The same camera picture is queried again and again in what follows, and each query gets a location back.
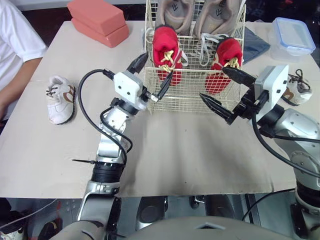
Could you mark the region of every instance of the white shirt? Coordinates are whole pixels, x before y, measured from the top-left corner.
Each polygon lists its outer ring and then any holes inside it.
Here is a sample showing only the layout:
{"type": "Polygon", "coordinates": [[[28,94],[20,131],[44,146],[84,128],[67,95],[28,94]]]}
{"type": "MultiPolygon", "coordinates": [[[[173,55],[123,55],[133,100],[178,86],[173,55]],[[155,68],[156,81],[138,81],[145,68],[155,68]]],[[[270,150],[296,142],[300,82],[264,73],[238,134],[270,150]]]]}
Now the white shirt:
{"type": "MultiPolygon", "coordinates": [[[[10,1],[0,0],[0,91],[11,82],[24,62],[43,57],[46,49],[22,13],[10,1]]],[[[8,106],[2,120],[9,118],[17,101],[8,106]]]]}

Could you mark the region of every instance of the red shoe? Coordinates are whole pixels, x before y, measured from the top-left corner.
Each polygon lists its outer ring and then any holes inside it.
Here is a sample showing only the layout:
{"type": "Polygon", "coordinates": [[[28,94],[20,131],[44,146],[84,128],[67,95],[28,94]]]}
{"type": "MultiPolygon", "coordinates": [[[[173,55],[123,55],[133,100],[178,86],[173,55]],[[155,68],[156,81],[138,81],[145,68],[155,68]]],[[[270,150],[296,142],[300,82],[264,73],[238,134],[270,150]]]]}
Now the red shoe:
{"type": "MultiPolygon", "coordinates": [[[[182,69],[182,50],[179,47],[178,36],[173,28],[162,25],[155,29],[153,37],[153,61],[158,76],[163,81],[168,73],[174,69],[182,69]]],[[[176,86],[181,82],[182,72],[175,70],[170,86],[176,86]]]]}
{"type": "MultiPolygon", "coordinates": [[[[242,47],[232,38],[226,38],[216,47],[211,70],[221,71],[223,67],[239,68],[242,64],[242,47]]],[[[231,79],[223,72],[208,74],[205,80],[205,89],[210,94],[221,93],[230,83],[231,79]]]]}

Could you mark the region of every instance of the yellow shoelace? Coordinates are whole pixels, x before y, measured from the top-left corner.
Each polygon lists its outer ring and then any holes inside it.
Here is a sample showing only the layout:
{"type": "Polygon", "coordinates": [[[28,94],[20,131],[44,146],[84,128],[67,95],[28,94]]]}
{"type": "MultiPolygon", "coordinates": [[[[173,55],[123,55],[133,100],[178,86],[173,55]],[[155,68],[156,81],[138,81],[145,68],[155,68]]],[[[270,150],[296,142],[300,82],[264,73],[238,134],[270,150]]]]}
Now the yellow shoelace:
{"type": "Polygon", "coordinates": [[[170,61],[172,66],[169,66],[168,64],[164,64],[164,65],[160,66],[161,69],[165,70],[168,73],[171,73],[176,67],[176,65],[173,65],[174,64],[174,60],[172,59],[172,54],[174,54],[173,50],[165,51],[164,52],[164,58],[160,61],[162,63],[164,61],[170,61]]]}
{"type": "Polygon", "coordinates": [[[234,58],[231,58],[230,59],[230,61],[228,61],[225,65],[224,65],[224,67],[226,67],[226,66],[230,66],[230,67],[232,67],[232,68],[239,68],[240,67],[240,65],[239,65],[239,63],[238,63],[238,58],[237,57],[234,57],[234,58]]]}

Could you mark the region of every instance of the plastic food container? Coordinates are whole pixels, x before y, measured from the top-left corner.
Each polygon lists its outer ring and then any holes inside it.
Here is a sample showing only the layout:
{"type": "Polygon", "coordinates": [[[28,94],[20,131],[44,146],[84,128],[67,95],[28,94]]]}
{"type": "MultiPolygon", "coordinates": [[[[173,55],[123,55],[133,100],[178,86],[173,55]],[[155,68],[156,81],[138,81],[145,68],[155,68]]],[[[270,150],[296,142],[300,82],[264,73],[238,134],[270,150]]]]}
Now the plastic food container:
{"type": "Polygon", "coordinates": [[[276,60],[298,62],[303,55],[311,54],[316,45],[303,21],[277,17],[269,32],[271,56],[276,60]]]}

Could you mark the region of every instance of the blue container lid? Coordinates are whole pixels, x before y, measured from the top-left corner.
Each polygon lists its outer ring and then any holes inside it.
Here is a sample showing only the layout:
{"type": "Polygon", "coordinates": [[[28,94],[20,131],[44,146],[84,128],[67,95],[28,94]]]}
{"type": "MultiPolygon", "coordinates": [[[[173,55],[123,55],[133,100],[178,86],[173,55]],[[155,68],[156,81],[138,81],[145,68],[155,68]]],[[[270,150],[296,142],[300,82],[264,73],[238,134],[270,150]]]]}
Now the blue container lid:
{"type": "Polygon", "coordinates": [[[277,17],[273,21],[273,26],[275,34],[283,47],[305,49],[311,53],[316,49],[309,29],[303,21],[277,17]]]}

